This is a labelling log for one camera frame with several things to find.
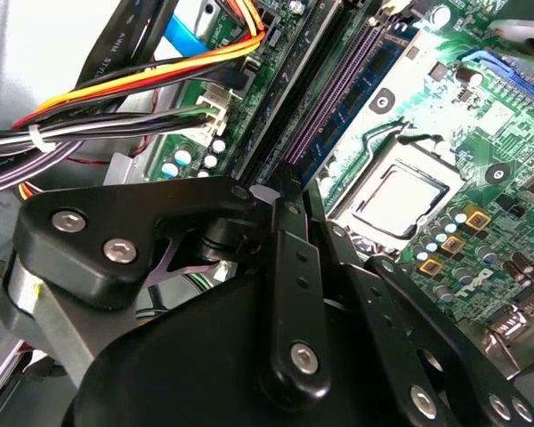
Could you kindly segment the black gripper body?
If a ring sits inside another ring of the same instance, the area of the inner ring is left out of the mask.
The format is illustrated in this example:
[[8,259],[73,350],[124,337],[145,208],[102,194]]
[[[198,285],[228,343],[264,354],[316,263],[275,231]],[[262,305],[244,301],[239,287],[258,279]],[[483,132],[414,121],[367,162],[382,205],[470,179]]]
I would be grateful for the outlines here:
[[360,324],[327,306],[331,388],[289,412],[263,391],[265,286],[235,279],[123,335],[88,368],[67,426],[406,426]]

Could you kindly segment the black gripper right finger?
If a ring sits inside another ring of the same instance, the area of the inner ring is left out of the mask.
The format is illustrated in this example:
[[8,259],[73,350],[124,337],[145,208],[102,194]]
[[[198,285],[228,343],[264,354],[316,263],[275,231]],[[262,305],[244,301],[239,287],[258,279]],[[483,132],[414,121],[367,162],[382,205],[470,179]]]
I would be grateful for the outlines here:
[[326,219],[319,188],[305,190],[327,292],[362,326],[363,383],[380,426],[534,426],[534,407],[389,258],[363,262]]

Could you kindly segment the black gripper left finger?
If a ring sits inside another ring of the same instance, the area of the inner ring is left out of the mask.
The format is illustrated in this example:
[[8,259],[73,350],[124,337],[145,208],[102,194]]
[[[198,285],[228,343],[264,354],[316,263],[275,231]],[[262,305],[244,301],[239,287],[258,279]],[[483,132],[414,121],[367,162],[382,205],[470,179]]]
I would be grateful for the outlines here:
[[110,344],[140,327],[128,323],[143,286],[229,261],[240,273],[218,287],[235,279],[265,286],[263,391],[278,406],[310,406],[328,393],[320,259],[301,181],[282,165],[270,187],[271,202],[217,176],[45,192],[22,205],[16,266],[66,297],[101,337],[79,387]]

